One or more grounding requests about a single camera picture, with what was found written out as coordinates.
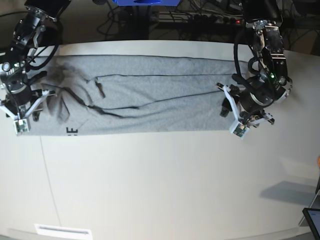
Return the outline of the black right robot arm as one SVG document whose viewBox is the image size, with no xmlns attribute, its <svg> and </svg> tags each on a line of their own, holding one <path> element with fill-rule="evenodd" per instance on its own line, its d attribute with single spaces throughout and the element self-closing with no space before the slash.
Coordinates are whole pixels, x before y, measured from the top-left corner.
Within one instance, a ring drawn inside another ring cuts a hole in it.
<svg viewBox="0 0 320 240">
<path fill-rule="evenodd" d="M 9 102 L 16 108 L 16 113 L 12 113 L 6 106 L 3 106 L 3 109 L 15 121 L 27 119 L 49 94 L 44 91 L 32 101 L 34 91 L 31 89 L 32 80 L 28 79 L 27 72 L 45 67 L 56 53 L 63 31 L 59 17 L 70 3 L 69 0 L 27 0 L 24 4 L 28 13 L 16 25 L 13 40 L 3 56 L 3 63 L 0 64 L 0 80 L 9 94 Z M 46 31 L 47 21 L 56 25 L 54 48 L 43 63 L 34 66 L 31 62 L 37 57 L 35 53 Z"/>
</svg>

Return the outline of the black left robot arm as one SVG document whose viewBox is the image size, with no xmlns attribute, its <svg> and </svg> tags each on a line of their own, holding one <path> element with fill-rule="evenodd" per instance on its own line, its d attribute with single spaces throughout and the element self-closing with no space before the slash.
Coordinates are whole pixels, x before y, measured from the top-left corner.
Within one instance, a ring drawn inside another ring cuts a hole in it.
<svg viewBox="0 0 320 240">
<path fill-rule="evenodd" d="M 267 117 L 265 109 L 286 99 L 293 81 L 288 75 L 284 41 L 280 26 L 281 11 L 274 0 L 243 0 L 242 15 L 245 26 L 237 33 L 233 45 L 235 73 L 228 95 L 240 110 L 238 119 L 243 125 Z M 245 40 L 252 58 L 247 63 L 250 77 L 242 75 L 239 43 Z"/>
</svg>

